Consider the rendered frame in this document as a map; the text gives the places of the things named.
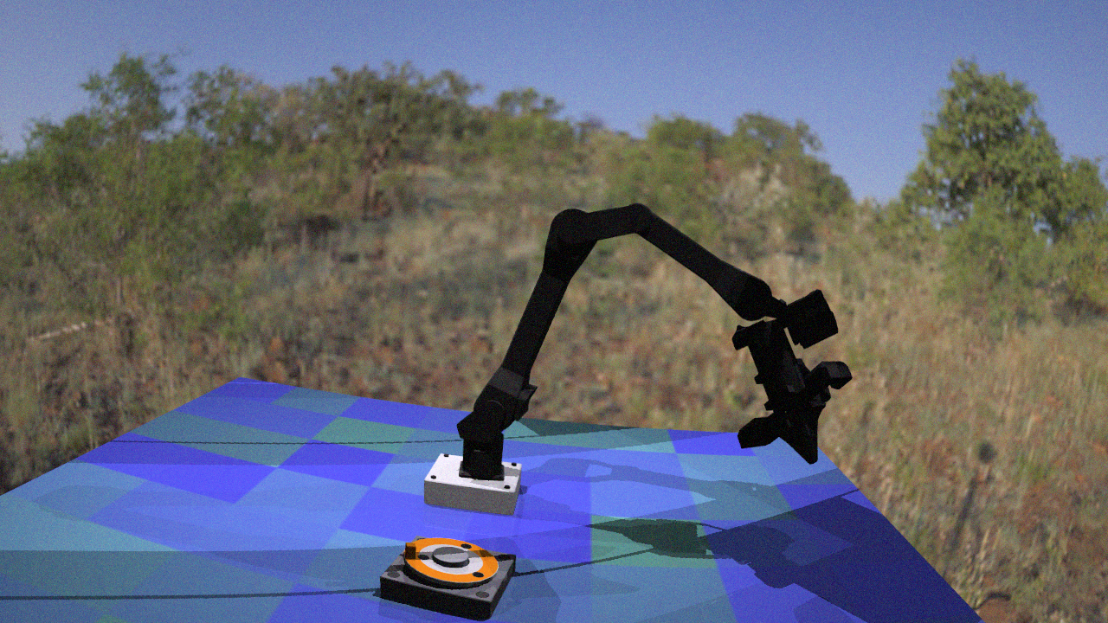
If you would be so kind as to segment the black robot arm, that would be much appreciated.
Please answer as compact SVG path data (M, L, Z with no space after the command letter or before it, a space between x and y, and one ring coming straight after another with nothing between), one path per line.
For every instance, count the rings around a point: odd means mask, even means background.
M738 324L732 337L735 350L748 346L756 368L776 353L791 350L787 327L793 344L803 349L838 334L834 312L821 292L810 292L804 299L786 305L774 299L770 286L698 245L681 229L654 215L642 202L632 202L616 210L562 210L551 219L544 251L544 264L537 286L531 292L527 307L510 343L504 360L488 380L473 413L458 423L463 440L463 459L459 477L504 481L502 462L504 435L514 421L521 421L529 410L531 395L537 386L529 385L531 367L557 314L571 277L587 259L597 241L637 234L652 245L696 273L715 289L724 302L745 320L776 317L748 327Z

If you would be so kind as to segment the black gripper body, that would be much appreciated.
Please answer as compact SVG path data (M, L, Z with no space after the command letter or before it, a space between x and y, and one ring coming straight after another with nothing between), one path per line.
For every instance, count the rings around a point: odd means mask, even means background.
M743 429L738 431L741 449L772 443L778 435L769 435L768 430L774 423L788 421L788 413L792 413L800 405L822 404L820 394L828 385L841 389L853 378L847 362L821 360L804 379L801 364L802 359L796 358L791 350L776 353L758 364L758 375L753 379L756 385L763 385L768 396L765 411L772 410L773 413L745 423Z

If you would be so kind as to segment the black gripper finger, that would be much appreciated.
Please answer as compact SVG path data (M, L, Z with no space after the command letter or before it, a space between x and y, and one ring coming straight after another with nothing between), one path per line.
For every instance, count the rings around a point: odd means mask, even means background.
M811 464L818 461L818 418L825 405L825 402L800 405L792 413L788 413L793 431L798 435L801 448Z
M774 426L770 430L768 430L768 433L778 435L778 437L780 437L788 445L790 445L791 448L793 448L793 450L798 451L799 456L803 457L808 462L808 464L811 464L810 460L808 460L806 451L803 451L803 448L801 448L801 442L799 441L796 431L793 431L793 427L791 426L790 421L779 421L778 423L774 423Z

